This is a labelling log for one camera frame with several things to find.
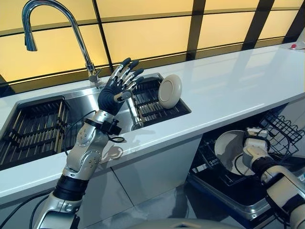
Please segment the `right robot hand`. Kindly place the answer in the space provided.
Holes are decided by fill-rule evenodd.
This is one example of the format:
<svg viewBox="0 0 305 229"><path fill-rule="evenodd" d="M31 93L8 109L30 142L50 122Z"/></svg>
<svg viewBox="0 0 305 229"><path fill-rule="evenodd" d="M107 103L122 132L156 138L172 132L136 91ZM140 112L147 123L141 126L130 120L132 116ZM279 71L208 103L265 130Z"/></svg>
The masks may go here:
<svg viewBox="0 0 305 229"><path fill-rule="evenodd" d="M268 153L270 141L267 139L268 131L261 128L247 128L243 137L243 147L254 146Z"/></svg>

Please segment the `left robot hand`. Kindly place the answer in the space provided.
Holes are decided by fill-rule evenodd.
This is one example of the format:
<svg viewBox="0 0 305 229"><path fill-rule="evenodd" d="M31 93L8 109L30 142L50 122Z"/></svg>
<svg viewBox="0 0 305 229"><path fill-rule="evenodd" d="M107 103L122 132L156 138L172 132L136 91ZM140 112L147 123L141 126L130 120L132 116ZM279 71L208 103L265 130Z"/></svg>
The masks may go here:
<svg viewBox="0 0 305 229"><path fill-rule="evenodd" d="M126 58L116 67L98 96L101 111L116 116L124 101L132 96L136 85L143 80L143 77L139 76L143 73L143 68L133 71L138 64L138 60L131 61L131 58Z"/></svg>

